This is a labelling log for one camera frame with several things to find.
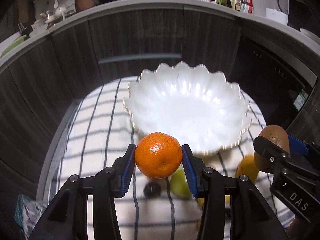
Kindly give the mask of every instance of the white bowl on counter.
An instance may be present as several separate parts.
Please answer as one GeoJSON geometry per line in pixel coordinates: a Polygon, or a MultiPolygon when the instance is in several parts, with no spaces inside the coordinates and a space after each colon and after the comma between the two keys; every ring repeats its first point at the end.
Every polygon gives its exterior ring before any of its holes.
{"type": "Polygon", "coordinates": [[[195,155],[237,146],[252,124],[249,100],[241,98],[239,85],[204,65],[161,63],[154,72],[145,69],[137,82],[129,83],[123,103],[142,135],[169,134],[180,145],[189,144],[195,155]]]}

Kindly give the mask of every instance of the brown kiwi fruit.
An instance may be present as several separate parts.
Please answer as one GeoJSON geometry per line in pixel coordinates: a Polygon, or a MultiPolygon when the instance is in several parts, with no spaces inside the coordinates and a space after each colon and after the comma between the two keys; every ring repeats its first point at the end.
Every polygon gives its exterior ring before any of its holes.
{"type": "MultiPolygon", "coordinates": [[[[287,153],[290,153],[288,134],[282,127],[273,124],[268,125],[263,128],[260,136],[263,136],[287,153]]],[[[273,173],[273,163],[256,152],[254,152],[254,163],[260,171],[273,173]]]]}

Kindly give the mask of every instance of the green apple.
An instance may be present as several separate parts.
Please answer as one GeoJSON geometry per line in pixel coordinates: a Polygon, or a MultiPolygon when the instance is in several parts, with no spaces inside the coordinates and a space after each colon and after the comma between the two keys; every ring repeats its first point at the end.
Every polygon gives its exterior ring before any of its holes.
{"type": "Polygon", "coordinates": [[[177,170],[170,180],[170,190],[179,198],[188,199],[191,197],[189,186],[183,169],[177,170]]]}

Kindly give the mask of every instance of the checkered tablecloth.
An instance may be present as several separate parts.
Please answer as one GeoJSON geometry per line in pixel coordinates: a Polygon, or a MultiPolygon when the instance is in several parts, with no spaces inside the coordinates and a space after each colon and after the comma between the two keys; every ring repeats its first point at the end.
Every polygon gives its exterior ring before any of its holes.
{"type": "MultiPolygon", "coordinates": [[[[128,97],[128,82],[137,77],[115,80],[97,88],[79,105],[71,123],[67,145],[57,177],[52,181],[56,193],[69,176],[79,174],[81,178],[95,175],[116,158],[124,155],[128,145],[139,142],[130,117],[123,106],[128,97]]],[[[253,139],[266,123],[259,107],[244,91],[242,96],[250,100],[248,115],[252,118],[251,128],[243,134],[238,147],[223,151],[204,159],[206,165],[214,165],[227,176],[234,176],[241,159],[253,154],[253,139]]],[[[294,215],[276,197],[269,187],[272,174],[260,172],[256,186],[286,228],[294,215]]],[[[201,219],[201,210],[194,199],[182,200],[170,193],[168,179],[158,180],[162,187],[160,197],[147,200],[143,189],[150,179],[135,168],[129,192],[122,199],[115,199],[116,214],[123,240],[195,240],[196,222],[201,219]]],[[[92,197],[88,198],[88,239],[94,239],[92,219],[92,197]]],[[[230,224],[225,226],[225,239],[229,238],[230,224]]]]}

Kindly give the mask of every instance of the plastic bag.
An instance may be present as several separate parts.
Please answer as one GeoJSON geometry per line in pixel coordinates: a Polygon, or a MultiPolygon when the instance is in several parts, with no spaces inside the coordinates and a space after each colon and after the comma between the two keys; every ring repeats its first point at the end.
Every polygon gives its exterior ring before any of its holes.
{"type": "Polygon", "coordinates": [[[21,230],[26,239],[29,238],[33,228],[47,206],[48,204],[44,201],[34,201],[22,194],[18,196],[14,220],[21,226],[21,230]]]}

